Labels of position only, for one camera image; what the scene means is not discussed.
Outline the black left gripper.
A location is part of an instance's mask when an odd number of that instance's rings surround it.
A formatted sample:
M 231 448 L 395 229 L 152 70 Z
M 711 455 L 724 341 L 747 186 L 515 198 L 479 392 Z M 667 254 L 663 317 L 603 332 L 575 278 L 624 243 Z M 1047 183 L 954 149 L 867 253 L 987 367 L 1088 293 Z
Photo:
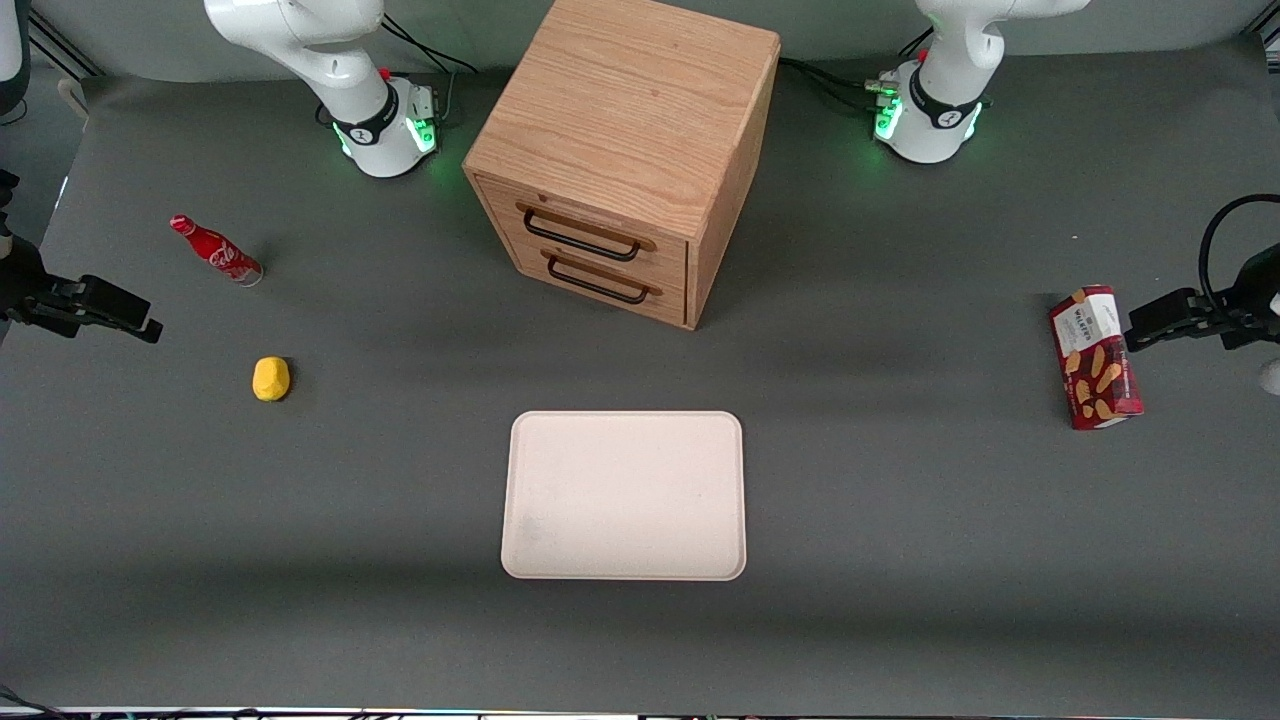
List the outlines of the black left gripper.
M 1234 283 L 1213 293 L 1228 329 L 1222 348 L 1233 351 L 1253 343 L 1279 343 L 1279 245 L 1249 258 Z M 1217 334 L 1217 311 L 1199 291 L 1179 288 L 1158 300 L 1158 313 L 1132 311 L 1126 350 L 1140 352 L 1174 340 Z

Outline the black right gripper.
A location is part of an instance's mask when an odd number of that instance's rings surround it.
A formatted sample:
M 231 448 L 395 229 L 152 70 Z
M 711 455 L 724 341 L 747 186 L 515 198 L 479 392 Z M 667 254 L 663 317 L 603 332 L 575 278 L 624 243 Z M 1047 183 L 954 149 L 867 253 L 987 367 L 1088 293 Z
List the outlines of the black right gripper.
M 20 178 L 1 173 L 1 310 L 20 324 L 55 328 L 55 334 L 73 340 L 86 327 L 119 331 L 145 343 L 159 342 L 164 325 L 148 316 L 151 304 L 140 296 L 96 275 L 82 275 L 64 284 L 61 296 L 69 304 L 55 306 L 55 318 L 37 306 L 47 305 L 65 282 L 50 274 L 40 250 L 12 232 L 5 208 Z

